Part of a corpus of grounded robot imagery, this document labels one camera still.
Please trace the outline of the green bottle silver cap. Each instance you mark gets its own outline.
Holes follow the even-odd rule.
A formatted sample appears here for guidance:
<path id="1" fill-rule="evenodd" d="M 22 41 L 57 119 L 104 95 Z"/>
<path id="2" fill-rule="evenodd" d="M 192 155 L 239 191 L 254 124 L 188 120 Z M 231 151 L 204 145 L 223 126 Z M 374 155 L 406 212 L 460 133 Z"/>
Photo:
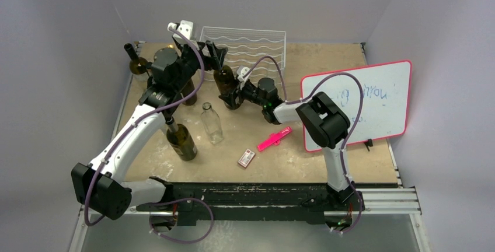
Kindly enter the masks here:
<path id="1" fill-rule="evenodd" d="M 220 92 L 219 98 L 224 102 L 224 105 L 230 110 L 238 109 L 240 104 L 231 95 L 238 84 L 231 67 L 224 65 L 220 70 L 215 70 L 214 80 Z"/>

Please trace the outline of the dark red gold-capped bottle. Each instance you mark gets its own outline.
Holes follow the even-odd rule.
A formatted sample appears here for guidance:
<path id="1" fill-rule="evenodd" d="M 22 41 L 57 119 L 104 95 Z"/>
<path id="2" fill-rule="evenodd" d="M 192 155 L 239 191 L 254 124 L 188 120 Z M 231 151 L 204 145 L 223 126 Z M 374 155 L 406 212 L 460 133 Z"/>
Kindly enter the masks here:
<path id="1" fill-rule="evenodd" d="M 181 94 L 183 97 L 186 97 L 188 96 L 190 93 L 193 92 L 193 90 L 195 89 L 195 86 L 194 86 L 194 83 L 193 83 L 193 80 L 192 79 L 189 79 L 189 81 L 186 83 L 186 85 L 184 86 Z M 188 100 L 186 100 L 183 104 L 185 106 L 192 106 L 194 105 L 195 103 L 197 102 L 197 95 L 194 94 L 192 95 L 191 98 L 189 98 Z"/>

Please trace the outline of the small clear bottle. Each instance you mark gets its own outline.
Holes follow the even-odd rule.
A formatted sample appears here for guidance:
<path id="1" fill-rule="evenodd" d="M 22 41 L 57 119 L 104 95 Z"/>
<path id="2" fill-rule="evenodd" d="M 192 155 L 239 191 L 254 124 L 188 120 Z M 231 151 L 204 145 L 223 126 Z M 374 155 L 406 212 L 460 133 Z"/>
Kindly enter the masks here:
<path id="1" fill-rule="evenodd" d="M 209 102 L 203 103 L 202 109 L 200 115 L 201 122 L 203 123 L 209 141 L 213 145 L 216 145 L 224 139 L 219 115 Z"/>

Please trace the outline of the green bottle brown label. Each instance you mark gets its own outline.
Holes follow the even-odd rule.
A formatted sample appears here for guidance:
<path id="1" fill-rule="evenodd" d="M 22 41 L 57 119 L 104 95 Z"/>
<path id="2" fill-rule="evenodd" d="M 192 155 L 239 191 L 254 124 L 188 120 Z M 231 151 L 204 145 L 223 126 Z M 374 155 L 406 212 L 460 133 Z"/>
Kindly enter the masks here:
<path id="1" fill-rule="evenodd" d="M 193 160 L 197 156 L 197 147 L 187 127 L 177 123 L 173 117 L 166 118 L 165 123 L 166 139 L 179 158 L 184 161 Z"/>

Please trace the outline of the green bottle cream label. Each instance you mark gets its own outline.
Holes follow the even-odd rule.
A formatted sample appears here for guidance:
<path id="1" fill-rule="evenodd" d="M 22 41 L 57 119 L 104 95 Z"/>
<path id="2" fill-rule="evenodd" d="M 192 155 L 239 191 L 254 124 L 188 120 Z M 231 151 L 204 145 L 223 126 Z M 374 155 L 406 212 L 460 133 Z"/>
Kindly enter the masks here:
<path id="1" fill-rule="evenodd" d="M 130 58 L 129 69 L 133 77 L 139 82 L 147 82 L 150 77 L 147 68 L 148 61 L 137 54 L 133 44 L 127 43 L 123 48 Z"/>

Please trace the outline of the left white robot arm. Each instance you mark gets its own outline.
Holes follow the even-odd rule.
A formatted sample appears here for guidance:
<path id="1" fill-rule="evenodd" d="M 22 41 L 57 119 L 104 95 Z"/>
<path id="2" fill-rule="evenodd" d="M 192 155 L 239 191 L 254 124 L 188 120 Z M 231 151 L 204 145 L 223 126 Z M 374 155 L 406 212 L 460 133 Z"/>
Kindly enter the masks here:
<path id="1" fill-rule="evenodd" d="M 85 223 L 93 226 L 89 211 L 101 218 L 116 220 L 129 207 L 153 204 L 165 211 L 172 207 L 174 195 L 168 182 L 150 177 L 143 181 L 124 181 L 134 159 L 159 130 L 170 124 L 177 107 L 199 90 L 191 83 L 196 72 L 219 70 L 228 52 L 212 41 L 176 43 L 177 50 L 163 48 L 145 64 L 147 89 L 129 121 L 104 150 L 88 164 L 77 163 L 71 171 L 78 202 L 83 205 Z"/>

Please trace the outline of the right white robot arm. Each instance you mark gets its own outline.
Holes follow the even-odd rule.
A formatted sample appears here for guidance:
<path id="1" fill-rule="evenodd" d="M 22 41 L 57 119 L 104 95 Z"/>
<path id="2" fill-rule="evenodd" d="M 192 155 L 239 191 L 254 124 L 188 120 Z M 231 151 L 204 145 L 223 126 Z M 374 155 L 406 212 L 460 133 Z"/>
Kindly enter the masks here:
<path id="1" fill-rule="evenodd" d="M 307 101 L 288 104 L 279 97 L 274 80 L 262 78 L 256 86 L 249 80 L 238 82 L 220 98 L 231 109 L 237 109 L 245 100 L 259 105 L 270 124 L 301 121 L 314 143 L 323 150 L 329 205 L 342 209 L 350 203 L 355 192 L 347 170 L 346 138 L 350 120 L 326 93 L 318 92 Z"/>

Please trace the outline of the pink plastic clip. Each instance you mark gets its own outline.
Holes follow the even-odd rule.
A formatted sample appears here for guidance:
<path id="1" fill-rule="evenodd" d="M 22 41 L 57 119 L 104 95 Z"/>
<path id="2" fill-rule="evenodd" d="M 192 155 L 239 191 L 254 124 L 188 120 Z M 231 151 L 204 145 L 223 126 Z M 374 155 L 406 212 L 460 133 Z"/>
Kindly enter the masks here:
<path id="1" fill-rule="evenodd" d="M 262 143 L 257 145 L 257 150 L 259 152 L 262 152 L 269 148 L 270 146 L 273 145 L 279 145 L 281 141 L 290 133 L 292 133 L 292 128 L 291 127 L 285 127 L 279 132 L 270 134 L 270 136 L 264 140 Z"/>

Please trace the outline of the small red white card box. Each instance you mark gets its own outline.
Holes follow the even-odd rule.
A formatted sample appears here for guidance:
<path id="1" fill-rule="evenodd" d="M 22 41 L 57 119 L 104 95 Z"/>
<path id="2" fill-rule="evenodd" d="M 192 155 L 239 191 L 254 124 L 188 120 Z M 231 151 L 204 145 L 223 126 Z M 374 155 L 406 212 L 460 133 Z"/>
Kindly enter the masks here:
<path id="1" fill-rule="evenodd" d="M 247 168 L 255 156 L 256 156 L 256 153 L 254 151 L 252 151 L 250 149 L 246 149 L 243 152 L 242 156 L 239 158 L 238 165 L 243 167 L 243 168 Z"/>

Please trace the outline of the pink-framed whiteboard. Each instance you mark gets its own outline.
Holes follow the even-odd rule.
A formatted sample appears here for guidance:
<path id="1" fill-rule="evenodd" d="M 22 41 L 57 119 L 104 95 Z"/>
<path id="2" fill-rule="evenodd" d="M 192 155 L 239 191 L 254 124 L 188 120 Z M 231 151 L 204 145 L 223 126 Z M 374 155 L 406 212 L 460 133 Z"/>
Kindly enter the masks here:
<path id="1" fill-rule="evenodd" d="M 362 112 L 357 117 L 359 98 L 355 80 L 335 76 L 325 83 L 320 81 L 330 73 L 316 73 L 301 79 L 301 96 L 307 97 L 314 87 L 325 92 L 348 116 L 357 123 L 348 144 L 363 143 L 369 139 L 383 139 L 404 134 L 407 126 L 408 102 L 412 63 L 409 60 L 349 69 L 363 89 Z"/>

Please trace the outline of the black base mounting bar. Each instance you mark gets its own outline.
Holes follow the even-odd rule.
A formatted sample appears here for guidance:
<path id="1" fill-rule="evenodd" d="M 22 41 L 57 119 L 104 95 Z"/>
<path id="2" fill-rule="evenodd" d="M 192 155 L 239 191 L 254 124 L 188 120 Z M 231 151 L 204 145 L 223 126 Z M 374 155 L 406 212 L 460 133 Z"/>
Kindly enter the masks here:
<path id="1" fill-rule="evenodd" d="M 349 227 L 364 210 L 362 193 L 337 193 L 325 183 L 175 182 L 164 200 L 138 211 L 174 212 L 180 226 L 197 221 L 298 221 Z"/>

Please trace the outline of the aluminium table edge rail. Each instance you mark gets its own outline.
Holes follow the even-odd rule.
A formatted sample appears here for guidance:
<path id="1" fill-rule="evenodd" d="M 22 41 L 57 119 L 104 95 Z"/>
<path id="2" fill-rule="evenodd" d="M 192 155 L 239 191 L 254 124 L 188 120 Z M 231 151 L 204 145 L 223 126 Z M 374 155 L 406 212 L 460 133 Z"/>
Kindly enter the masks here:
<path id="1" fill-rule="evenodd" d="M 132 43 L 130 43 L 130 46 L 124 46 L 124 49 L 126 50 L 126 53 L 128 53 L 128 48 L 132 48 L 134 50 L 134 52 L 136 53 L 136 55 L 139 55 L 139 45 L 141 44 L 141 42 L 139 41 L 134 41 Z M 129 77 L 128 77 L 128 80 L 126 81 L 126 86 L 125 86 L 125 90 L 124 90 L 124 95 L 123 95 L 123 98 L 121 100 L 121 105 L 120 105 L 120 108 L 119 108 L 119 111 L 118 111 L 118 114 L 117 114 L 117 118 L 116 118 L 116 122 L 114 124 L 114 128 L 113 128 L 113 131 L 112 131 L 112 134 L 111 134 L 111 138 L 110 140 L 112 141 L 113 138 L 117 135 L 118 133 L 118 129 L 119 129 L 119 125 L 121 123 L 121 119 L 122 119 L 122 115 L 123 115 L 123 111 L 124 111 L 124 108 L 125 108 L 125 105 L 126 105 L 126 101 L 127 101 L 127 97 L 128 97 L 128 94 L 129 94 L 129 90 L 130 90 L 130 87 L 132 85 L 132 82 L 133 82 L 133 79 L 134 79 L 134 76 L 133 74 L 131 74 Z M 91 213 L 89 212 L 89 208 L 86 208 L 84 202 L 81 202 L 82 204 L 82 207 L 81 207 L 81 215 L 84 219 L 84 223 L 83 223 L 83 226 L 87 225 L 88 223 L 91 223 Z"/>

